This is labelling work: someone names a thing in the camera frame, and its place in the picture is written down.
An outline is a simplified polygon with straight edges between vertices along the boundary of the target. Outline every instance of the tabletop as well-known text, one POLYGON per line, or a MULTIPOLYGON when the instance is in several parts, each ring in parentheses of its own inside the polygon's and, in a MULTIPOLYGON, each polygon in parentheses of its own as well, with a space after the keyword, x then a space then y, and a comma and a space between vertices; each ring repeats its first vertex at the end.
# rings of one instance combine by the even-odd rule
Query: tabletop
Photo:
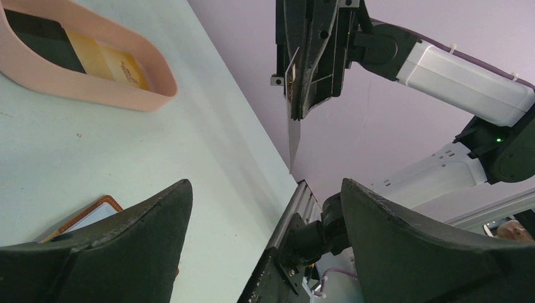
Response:
POLYGON ((179 95, 142 113, 0 74, 0 246, 34 241, 104 194, 127 208, 189 179, 172 302, 235 302, 296 182, 186 0, 77 2, 154 43, 179 95))

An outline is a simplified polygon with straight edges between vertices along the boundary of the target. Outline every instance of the thin metal blade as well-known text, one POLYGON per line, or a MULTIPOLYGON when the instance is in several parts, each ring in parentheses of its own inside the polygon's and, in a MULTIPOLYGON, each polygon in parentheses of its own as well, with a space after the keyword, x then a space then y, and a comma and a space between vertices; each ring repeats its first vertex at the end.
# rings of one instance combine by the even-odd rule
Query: thin metal blade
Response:
POLYGON ((295 157, 299 147, 299 141, 301 140, 301 121, 293 120, 291 118, 291 105, 294 102, 298 102, 297 98, 300 93, 300 48, 298 47, 293 55, 288 69, 285 73, 285 85, 286 85, 286 104, 288 109, 288 147, 290 153, 289 171, 292 173, 293 164, 295 163, 295 157))

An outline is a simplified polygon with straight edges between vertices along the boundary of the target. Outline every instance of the wall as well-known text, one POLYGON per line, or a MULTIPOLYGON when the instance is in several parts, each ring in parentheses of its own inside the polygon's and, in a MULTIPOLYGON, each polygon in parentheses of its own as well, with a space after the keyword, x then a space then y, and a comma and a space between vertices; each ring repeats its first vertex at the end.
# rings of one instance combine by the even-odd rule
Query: wall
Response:
MULTIPOLYGON (((275 0, 189 0, 273 143, 288 161, 286 107, 275 72, 275 0)), ((535 81, 535 1, 368 1, 370 14, 411 28, 535 81)), ((302 123, 294 177, 306 179, 319 201, 344 177, 370 184, 452 141, 471 116, 384 80, 357 65, 346 73, 342 97, 302 123)), ((480 186, 449 194, 416 210, 448 220, 535 186, 480 186)))

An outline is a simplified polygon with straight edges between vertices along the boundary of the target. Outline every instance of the pink plastic container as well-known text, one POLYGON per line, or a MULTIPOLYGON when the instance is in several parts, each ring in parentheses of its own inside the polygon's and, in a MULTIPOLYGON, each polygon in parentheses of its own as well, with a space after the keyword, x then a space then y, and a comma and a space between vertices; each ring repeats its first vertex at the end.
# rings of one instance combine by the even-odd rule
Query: pink plastic container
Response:
POLYGON ((18 84, 60 97, 125 109, 153 111, 178 93, 177 83, 160 51, 148 40, 69 0, 0 0, 0 71, 18 84), (4 9, 58 21, 132 54, 152 84, 152 92, 57 66, 27 47, 12 31, 4 9))

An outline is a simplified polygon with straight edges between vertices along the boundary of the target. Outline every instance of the cable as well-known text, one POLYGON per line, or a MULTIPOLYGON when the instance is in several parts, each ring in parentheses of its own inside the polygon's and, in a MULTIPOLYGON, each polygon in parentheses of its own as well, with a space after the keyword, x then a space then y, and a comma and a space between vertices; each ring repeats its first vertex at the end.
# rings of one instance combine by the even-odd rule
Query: cable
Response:
POLYGON ((323 292, 323 290, 324 290, 325 284, 327 282, 327 274, 332 272, 332 271, 334 271, 336 273, 343 273, 344 275, 352 276, 353 278, 357 279, 357 281, 358 281, 358 276, 356 275, 356 273, 353 273, 352 271, 343 270, 341 268, 329 268, 328 270, 326 270, 323 273, 323 276, 321 278, 321 287, 319 289, 319 292, 314 290, 314 295, 316 297, 322 297, 323 299, 325 299, 327 297, 327 295, 323 292))

